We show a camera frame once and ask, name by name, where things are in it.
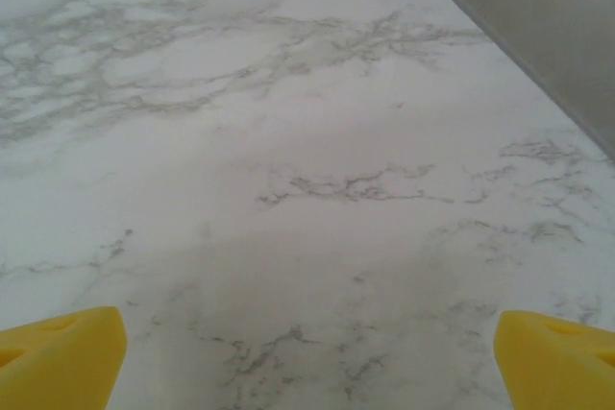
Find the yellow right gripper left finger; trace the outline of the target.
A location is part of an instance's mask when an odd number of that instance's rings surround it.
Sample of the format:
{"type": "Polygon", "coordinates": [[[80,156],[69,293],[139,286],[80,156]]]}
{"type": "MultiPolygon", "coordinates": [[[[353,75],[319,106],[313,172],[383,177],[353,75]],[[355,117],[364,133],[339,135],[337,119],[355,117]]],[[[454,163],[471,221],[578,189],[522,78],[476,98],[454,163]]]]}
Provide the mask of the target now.
{"type": "Polygon", "coordinates": [[[127,344],[114,306],[0,331],[0,410],[106,410],[127,344]]]}

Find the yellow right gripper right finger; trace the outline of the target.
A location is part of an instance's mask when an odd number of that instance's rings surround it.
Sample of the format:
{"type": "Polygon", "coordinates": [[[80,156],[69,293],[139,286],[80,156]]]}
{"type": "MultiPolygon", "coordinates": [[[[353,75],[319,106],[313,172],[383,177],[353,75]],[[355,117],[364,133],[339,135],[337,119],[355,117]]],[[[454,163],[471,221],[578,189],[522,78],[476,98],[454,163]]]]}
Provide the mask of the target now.
{"type": "Polygon", "coordinates": [[[495,359],[514,410],[615,410],[615,332],[505,311],[495,359]]]}

